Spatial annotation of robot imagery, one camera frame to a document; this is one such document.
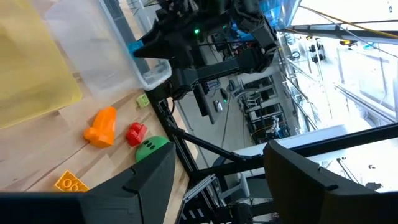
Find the wooden table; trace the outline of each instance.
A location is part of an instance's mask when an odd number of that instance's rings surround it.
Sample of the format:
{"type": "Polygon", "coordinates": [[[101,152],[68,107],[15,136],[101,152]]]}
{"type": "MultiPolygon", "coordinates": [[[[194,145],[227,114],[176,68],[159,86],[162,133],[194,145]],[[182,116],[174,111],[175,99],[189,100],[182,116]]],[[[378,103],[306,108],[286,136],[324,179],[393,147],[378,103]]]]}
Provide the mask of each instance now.
{"type": "MultiPolygon", "coordinates": [[[[40,4],[39,12],[45,12],[56,2],[47,1],[40,4]]],[[[127,3],[121,1],[121,6],[132,22],[127,3]]],[[[0,188],[3,191],[53,191],[54,183],[66,170],[93,188],[135,163],[136,148],[130,147],[124,138],[131,123],[146,125],[146,138],[166,136],[151,105],[145,108],[137,105],[136,98],[143,94],[142,90],[127,90],[107,99],[95,98],[67,56],[64,57],[83,98],[58,111],[0,130],[0,188]],[[115,142],[113,147],[98,149],[83,139],[83,131],[92,124],[97,112],[106,106],[113,106],[118,111],[115,142]]],[[[174,119],[184,127],[177,110],[174,111],[174,119]]],[[[196,158],[194,145],[188,145],[196,158]]],[[[188,175],[177,158],[164,223],[175,222],[188,181],[188,175]]]]}

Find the small yellow block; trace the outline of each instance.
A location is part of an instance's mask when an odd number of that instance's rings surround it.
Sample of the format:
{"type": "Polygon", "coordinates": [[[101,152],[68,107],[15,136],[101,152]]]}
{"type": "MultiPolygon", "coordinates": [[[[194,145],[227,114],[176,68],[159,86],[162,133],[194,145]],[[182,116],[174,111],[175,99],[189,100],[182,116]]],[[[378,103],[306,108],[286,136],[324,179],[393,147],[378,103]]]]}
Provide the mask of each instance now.
{"type": "Polygon", "coordinates": [[[137,101],[139,107],[141,107],[141,108],[143,108],[143,107],[145,107],[145,106],[147,106],[149,104],[148,97],[145,94],[142,94],[141,96],[138,96],[136,101],[137,101]]]}
{"type": "Polygon", "coordinates": [[[69,170],[63,173],[54,186],[64,192],[86,192],[89,190],[89,188],[69,172],[69,170]]]}

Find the orange toy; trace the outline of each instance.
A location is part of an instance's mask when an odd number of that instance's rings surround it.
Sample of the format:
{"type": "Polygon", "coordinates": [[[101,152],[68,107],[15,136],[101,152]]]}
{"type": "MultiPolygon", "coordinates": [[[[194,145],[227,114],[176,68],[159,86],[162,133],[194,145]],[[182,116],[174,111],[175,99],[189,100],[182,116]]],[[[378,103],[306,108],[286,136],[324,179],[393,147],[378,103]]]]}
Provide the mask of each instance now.
{"type": "Polygon", "coordinates": [[[86,129],[84,137],[93,146],[104,148],[113,145],[116,109],[109,106],[98,112],[93,126],[86,129]]]}
{"type": "Polygon", "coordinates": [[[75,177],[68,170],[63,173],[54,185],[57,189],[64,192],[86,192],[89,188],[83,184],[77,177],[75,177]]]}

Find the green dome toy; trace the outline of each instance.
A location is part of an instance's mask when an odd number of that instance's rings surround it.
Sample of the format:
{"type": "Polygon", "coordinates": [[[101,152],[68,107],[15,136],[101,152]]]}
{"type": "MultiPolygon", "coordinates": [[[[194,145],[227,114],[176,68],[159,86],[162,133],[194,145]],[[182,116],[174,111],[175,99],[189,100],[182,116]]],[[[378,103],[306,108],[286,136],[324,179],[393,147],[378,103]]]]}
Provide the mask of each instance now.
{"type": "Polygon", "coordinates": [[[163,136],[153,136],[146,139],[141,145],[138,146],[136,152],[136,161],[139,162],[143,160],[145,157],[160,149],[168,142],[169,140],[163,136]]]}

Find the yellow lego brick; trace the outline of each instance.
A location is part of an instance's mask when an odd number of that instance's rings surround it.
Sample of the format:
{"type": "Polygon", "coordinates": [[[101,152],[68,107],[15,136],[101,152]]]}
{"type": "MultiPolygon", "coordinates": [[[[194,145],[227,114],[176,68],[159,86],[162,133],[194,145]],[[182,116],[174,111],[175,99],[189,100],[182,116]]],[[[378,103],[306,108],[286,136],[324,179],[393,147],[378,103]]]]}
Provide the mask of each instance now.
{"type": "Polygon", "coordinates": [[[79,178],[69,172],[69,170],[63,173],[54,186],[64,192],[86,192],[89,190],[89,188],[80,181],[79,178]]]}

